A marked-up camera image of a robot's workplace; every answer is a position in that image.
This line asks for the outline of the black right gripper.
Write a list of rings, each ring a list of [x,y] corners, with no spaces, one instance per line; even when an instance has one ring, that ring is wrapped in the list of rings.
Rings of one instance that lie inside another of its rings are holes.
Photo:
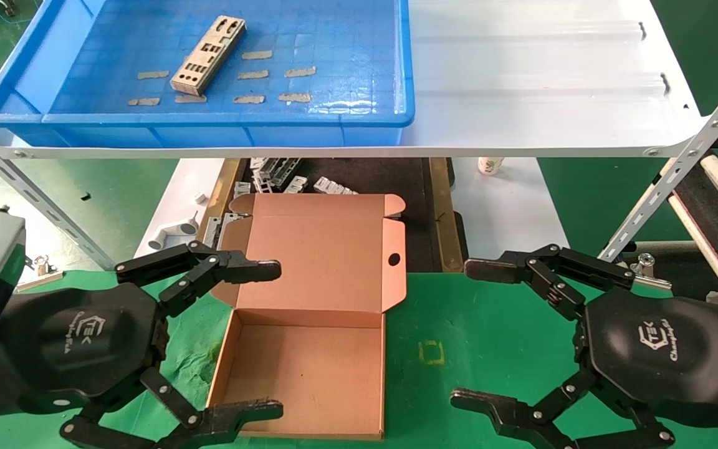
[[[464,273],[476,281],[524,283],[568,321],[582,317],[575,339],[586,370],[536,405],[480,390],[451,392],[451,406],[487,415],[500,437],[535,448],[669,448],[676,438],[656,416],[718,427],[717,304],[612,290],[629,290],[635,273],[557,244],[470,258]],[[586,305],[567,279],[606,293]],[[589,392],[635,428],[578,440],[564,434],[557,418]]]

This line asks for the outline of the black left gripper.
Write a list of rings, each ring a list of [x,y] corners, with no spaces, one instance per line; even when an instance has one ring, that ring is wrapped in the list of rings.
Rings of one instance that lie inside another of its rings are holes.
[[[178,316],[220,283],[280,278],[278,261],[251,261],[242,251],[192,241],[122,262],[116,274],[120,285],[105,290],[11,298],[0,316],[0,416],[83,407],[60,429],[60,437],[80,448],[201,448],[232,443],[246,423],[283,416],[276,400],[197,411],[157,369],[169,339],[165,316]],[[158,303],[139,288],[170,278],[177,280]],[[177,419],[168,435],[155,442],[100,425],[105,411],[117,411],[142,390]]]

